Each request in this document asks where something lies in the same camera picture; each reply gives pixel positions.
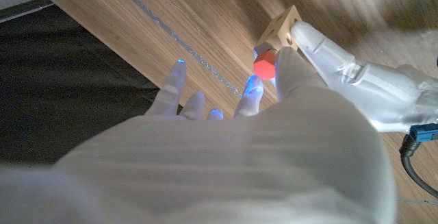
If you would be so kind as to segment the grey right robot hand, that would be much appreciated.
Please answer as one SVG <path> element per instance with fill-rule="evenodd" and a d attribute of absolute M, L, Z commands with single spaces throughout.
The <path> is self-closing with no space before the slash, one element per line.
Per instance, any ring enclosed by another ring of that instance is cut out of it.
<path fill-rule="evenodd" d="M 301 56 L 276 56 L 278 101 L 252 77 L 235 116 L 176 110 L 178 61 L 151 108 L 50 167 L 1 167 L 2 223 L 393 223 L 387 151 L 358 109 Z"/>

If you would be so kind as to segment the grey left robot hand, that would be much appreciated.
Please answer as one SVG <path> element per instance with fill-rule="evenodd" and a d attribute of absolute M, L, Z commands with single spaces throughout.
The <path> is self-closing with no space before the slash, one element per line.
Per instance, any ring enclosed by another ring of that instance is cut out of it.
<path fill-rule="evenodd" d="M 437 122 L 437 79 L 405 64 L 392 68 L 360 60 L 299 21 L 292 38 L 325 84 L 351 101 L 380 132 L 408 132 Z"/>

